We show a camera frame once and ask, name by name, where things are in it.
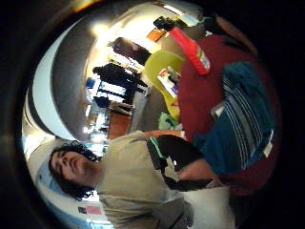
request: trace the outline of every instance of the curly dark hair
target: curly dark hair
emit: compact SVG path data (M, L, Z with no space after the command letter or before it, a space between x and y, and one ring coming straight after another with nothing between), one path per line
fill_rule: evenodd
M64 143L59 147L55 147L50 155L49 159L49 170L51 172L51 175L58 183L61 190L68 195L72 196L73 198L77 200L81 200L82 198L88 198L93 195L94 188L79 185L76 183L73 183L69 180L64 179L61 175L57 174L51 167L51 158L56 152L76 152L82 156L84 156L86 159L94 162L98 162L100 160L100 156L95 155L91 150L89 150L84 144L78 142L78 141L72 141L68 143Z

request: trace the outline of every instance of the wooden cabinet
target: wooden cabinet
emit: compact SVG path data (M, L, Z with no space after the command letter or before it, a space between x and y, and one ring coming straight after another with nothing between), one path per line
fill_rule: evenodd
M111 113L108 139L125 135L129 130L132 118L130 116Z

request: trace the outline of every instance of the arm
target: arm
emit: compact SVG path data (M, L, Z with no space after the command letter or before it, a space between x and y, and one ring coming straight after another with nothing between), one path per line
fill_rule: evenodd
M222 186L217 174L204 158L195 160L177 173L180 180L212 179L213 181L208 185L210 188Z
M144 132L144 134L146 139L149 139L151 136L159 137L160 135L175 135L187 140L187 138L184 135L184 132L177 130L155 130L155 131Z

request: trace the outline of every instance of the chair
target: chair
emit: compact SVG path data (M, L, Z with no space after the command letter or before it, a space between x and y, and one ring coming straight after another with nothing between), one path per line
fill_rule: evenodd
M162 69L167 69L168 66L171 66L176 72L179 73L183 61L184 59L177 54L166 51L158 51L153 53L147 59L144 66L144 74L149 78L155 88L162 93L170 115L176 120L179 120L179 107L173 105L175 99L164 88L157 76Z

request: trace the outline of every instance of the beige shirt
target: beige shirt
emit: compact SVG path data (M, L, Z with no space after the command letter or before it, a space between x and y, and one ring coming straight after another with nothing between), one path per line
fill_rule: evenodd
M115 228L143 228L141 222L137 222L138 227L127 227L129 222L138 221L138 217L151 226L145 228L154 228L157 220L143 216L162 203L181 198L153 168L146 142L140 131L121 136L111 141L103 157L102 176L96 190ZM172 168L168 167L166 174L177 178Z

